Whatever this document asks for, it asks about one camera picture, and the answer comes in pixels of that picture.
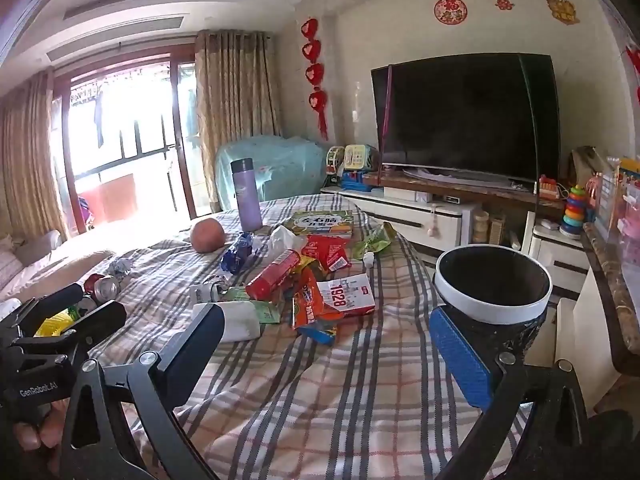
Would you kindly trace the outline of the person's left hand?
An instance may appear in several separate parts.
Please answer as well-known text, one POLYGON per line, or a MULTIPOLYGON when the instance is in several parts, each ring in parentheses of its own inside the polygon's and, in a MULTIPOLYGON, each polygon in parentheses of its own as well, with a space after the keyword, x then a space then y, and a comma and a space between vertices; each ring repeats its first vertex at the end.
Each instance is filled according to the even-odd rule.
POLYGON ((62 442, 68 400, 51 404, 50 412, 36 428, 27 422, 17 422, 13 426, 14 436, 25 451, 35 451, 42 446, 53 450, 62 442))

